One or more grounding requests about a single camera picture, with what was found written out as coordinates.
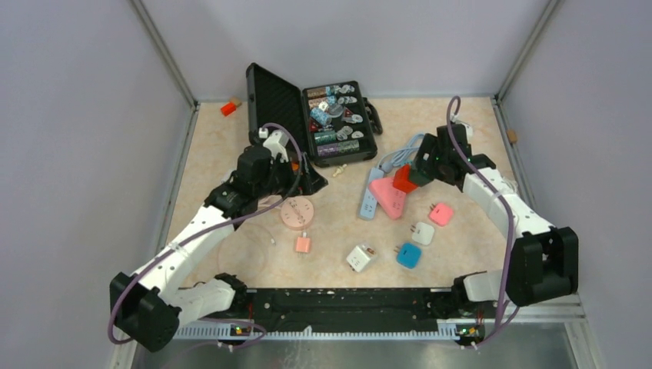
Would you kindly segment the round pink power socket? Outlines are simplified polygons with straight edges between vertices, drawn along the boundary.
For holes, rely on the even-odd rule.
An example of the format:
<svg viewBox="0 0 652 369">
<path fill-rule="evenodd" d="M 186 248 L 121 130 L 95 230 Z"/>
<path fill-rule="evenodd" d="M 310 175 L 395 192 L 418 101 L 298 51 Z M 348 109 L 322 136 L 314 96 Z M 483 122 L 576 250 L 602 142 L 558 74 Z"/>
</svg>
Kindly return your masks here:
<svg viewBox="0 0 652 369">
<path fill-rule="evenodd" d="M 306 230 L 313 222 L 314 216 L 315 207 L 306 197 L 289 198 L 281 205 L 281 221 L 293 231 Z"/>
</svg>

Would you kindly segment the red cube plug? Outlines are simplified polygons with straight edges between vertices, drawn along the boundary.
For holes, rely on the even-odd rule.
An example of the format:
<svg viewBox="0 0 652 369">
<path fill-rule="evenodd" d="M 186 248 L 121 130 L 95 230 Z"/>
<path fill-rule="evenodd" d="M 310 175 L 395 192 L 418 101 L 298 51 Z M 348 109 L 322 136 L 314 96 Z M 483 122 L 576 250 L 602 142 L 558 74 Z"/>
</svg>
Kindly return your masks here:
<svg viewBox="0 0 652 369">
<path fill-rule="evenodd" d="M 411 166 L 409 164 L 400 167 L 394 175 L 392 183 L 393 187 L 405 194 L 410 194 L 412 191 L 416 190 L 418 185 L 410 180 L 410 173 Z"/>
</svg>

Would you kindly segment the pink charger plug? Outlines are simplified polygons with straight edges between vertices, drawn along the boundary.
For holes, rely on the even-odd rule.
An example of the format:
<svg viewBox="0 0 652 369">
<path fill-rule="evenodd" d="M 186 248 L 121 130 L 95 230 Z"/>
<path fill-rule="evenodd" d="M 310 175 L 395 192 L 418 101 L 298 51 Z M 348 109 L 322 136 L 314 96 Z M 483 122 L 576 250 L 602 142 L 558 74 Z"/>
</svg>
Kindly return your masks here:
<svg viewBox="0 0 652 369">
<path fill-rule="evenodd" d="M 453 208 L 445 203 L 431 204 L 428 213 L 428 219 L 439 227 L 448 225 L 453 216 Z"/>
</svg>

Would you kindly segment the pink triangular power socket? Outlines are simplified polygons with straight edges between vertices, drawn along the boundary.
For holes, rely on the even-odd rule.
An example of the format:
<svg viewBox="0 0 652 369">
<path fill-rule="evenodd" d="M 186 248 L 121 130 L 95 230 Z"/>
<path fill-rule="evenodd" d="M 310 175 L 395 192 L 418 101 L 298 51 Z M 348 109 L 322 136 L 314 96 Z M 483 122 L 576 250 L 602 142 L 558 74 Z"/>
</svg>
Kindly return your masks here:
<svg viewBox="0 0 652 369">
<path fill-rule="evenodd" d="M 391 220 L 399 219 L 404 213 L 406 193 L 393 186 L 393 178 L 373 180 L 368 189 Z"/>
</svg>

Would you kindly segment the small salmon charger plug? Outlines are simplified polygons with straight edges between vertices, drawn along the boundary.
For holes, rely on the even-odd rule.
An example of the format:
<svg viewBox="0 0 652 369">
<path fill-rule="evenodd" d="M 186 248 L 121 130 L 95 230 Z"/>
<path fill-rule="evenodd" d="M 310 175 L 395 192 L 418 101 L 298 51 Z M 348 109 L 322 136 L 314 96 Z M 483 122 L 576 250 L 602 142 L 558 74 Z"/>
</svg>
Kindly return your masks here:
<svg viewBox="0 0 652 369">
<path fill-rule="evenodd" d="M 311 251 L 311 239 L 308 237 L 306 231 L 302 231 L 297 237 L 294 251 L 302 256 L 308 255 Z"/>
</svg>

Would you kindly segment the light blue power strip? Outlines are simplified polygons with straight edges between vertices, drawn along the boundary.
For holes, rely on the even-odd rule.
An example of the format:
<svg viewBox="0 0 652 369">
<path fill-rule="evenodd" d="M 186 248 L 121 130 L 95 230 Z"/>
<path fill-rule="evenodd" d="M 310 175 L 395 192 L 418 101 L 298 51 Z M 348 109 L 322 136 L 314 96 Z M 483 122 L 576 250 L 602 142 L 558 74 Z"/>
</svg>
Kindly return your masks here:
<svg viewBox="0 0 652 369">
<path fill-rule="evenodd" d="M 383 178 L 385 173 L 378 167 L 373 167 L 368 174 L 364 186 L 364 192 L 361 198 L 361 204 L 358 209 L 358 217 L 365 221 L 371 221 L 374 216 L 378 206 L 378 201 L 375 196 L 371 193 L 369 185 L 372 181 Z"/>
</svg>

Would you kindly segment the white charger plug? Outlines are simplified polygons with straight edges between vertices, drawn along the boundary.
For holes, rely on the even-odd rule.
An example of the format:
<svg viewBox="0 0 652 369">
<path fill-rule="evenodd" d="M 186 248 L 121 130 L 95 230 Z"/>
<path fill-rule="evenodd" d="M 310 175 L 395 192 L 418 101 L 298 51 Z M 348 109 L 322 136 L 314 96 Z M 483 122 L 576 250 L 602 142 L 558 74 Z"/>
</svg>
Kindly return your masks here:
<svg viewBox="0 0 652 369">
<path fill-rule="evenodd" d="M 429 246 L 434 238 L 435 229 L 424 222 L 411 225 L 411 240 L 423 246 Z"/>
</svg>

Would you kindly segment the white cartoon plug adapter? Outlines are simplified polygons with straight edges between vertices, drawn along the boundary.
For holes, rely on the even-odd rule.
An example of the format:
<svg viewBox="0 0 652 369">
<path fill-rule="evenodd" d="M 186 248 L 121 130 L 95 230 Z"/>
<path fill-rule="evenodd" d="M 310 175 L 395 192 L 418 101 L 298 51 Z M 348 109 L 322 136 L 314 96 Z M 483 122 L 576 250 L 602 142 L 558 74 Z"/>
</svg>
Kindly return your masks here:
<svg viewBox="0 0 652 369">
<path fill-rule="evenodd" d="M 345 260 L 353 271 L 361 273 L 377 256 L 376 250 L 369 244 L 362 243 L 355 245 Z"/>
</svg>

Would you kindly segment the blue charger plug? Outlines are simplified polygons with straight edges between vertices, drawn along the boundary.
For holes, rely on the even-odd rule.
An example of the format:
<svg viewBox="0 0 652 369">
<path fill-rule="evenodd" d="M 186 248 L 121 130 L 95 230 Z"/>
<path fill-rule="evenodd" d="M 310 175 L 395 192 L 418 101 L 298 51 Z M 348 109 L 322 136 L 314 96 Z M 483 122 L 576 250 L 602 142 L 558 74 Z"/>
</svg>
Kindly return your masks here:
<svg viewBox="0 0 652 369">
<path fill-rule="evenodd" d="M 409 242 L 395 247 L 394 251 L 396 262 L 407 269 L 414 269 L 422 255 L 421 248 Z"/>
</svg>

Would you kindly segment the dark green cube plug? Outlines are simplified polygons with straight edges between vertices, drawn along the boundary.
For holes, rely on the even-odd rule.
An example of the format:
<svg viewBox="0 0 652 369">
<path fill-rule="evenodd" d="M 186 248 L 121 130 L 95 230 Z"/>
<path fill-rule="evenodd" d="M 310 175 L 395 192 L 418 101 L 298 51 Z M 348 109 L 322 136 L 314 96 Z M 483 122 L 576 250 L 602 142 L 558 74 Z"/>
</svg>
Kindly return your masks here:
<svg viewBox="0 0 652 369">
<path fill-rule="evenodd" d="M 433 181 L 433 179 L 427 173 L 422 173 L 415 170 L 410 170 L 408 180 L 418 187 L 424 187 Z"/>
</svg>

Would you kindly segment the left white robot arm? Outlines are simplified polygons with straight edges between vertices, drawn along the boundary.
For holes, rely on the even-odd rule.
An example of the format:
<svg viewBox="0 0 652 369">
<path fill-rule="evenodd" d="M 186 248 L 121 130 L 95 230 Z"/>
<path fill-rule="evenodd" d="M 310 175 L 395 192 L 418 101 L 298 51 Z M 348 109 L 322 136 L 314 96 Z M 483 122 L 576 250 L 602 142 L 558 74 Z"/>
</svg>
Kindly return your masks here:
<svg viewBox="0 0 652 369">
<path fill-rule="evenodd" d="M 217 312 L 232 318 L 244 313 L 247 298 L 237 291 L 235 277 L 218 275 L 192 288 L 181 284 L 247 220 L 289 198 L 315 194 L 328 183 L 288 129 L 269 122 L 258 135 L 262 141 L 243 150 L 236 169 L 211 190 L 176 238 L 136 271 L 111 280 L 106 328 L 111 343 L 135 341 L 156 352 L 189 323 Z"/>
</svg>

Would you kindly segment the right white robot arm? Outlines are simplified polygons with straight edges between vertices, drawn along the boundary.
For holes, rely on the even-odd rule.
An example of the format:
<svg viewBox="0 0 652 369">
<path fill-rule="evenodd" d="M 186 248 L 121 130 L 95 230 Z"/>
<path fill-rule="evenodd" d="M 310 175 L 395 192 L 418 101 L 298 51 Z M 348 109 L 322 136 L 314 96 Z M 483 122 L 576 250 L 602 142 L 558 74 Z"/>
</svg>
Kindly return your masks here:
<svg viewBox="0 0 652 369">
<path fill-rule="evenodd" d="M 456 314 L 470 317 L 482 301 L 524 307 L 577 292 L 576 232 L 553 225 L 528 206 L 488 156 L 472 152 L 464 125 L 451 123 L 426 134 L 408 178 L 418 187 L 432 181 L 455 186 L 484 211 L 507 242 L 501 270 L 457 279 L 461 289 L 451 295 Z"/>
</svg>

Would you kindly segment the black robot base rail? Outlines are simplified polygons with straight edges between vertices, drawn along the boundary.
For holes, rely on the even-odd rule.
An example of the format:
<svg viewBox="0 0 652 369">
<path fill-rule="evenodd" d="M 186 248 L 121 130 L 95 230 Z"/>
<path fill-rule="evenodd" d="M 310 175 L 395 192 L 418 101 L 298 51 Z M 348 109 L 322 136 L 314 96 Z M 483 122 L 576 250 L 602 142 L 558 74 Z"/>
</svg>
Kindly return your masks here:
<svg viewBox="0 0 652 369">
<path fill-rule="evenodd" d="M 492 302 L 469 302 L 449 288 L 258 288 L 210 318 L 250 320 L 269 333 L 435 332 L 448 319 L 490 322 Z"/>
</svg>

